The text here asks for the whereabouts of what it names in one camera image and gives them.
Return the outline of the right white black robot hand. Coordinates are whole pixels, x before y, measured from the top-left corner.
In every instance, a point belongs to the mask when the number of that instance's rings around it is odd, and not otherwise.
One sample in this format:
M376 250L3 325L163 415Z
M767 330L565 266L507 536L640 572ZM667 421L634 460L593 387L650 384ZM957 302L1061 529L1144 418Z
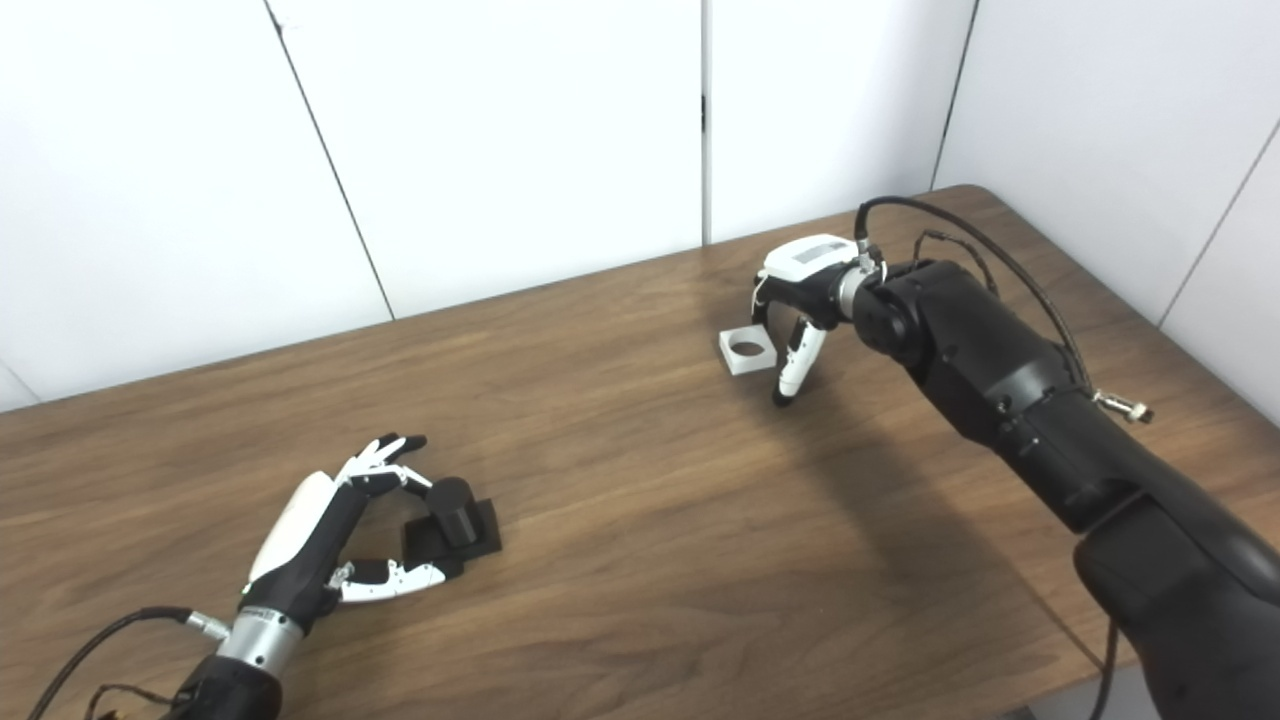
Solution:
M828 333L852 322L854 296L878 270L868 242L835 234L792 240L765 255L754 281L751 323L768 327L774 304L797 313L773 391L777 407L797 397Z

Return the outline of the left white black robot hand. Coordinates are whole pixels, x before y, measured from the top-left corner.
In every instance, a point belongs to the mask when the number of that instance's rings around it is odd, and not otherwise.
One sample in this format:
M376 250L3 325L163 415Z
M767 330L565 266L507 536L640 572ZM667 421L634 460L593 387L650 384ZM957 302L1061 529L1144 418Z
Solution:
M372 498L402 489L421 500L433 482L399 462L425 436L388 433L348 457L335 474L314 471L298 484L268 533L237 605L279 612L308 634L343 603L411 594L461 575L456 559L411 562L340 559Z

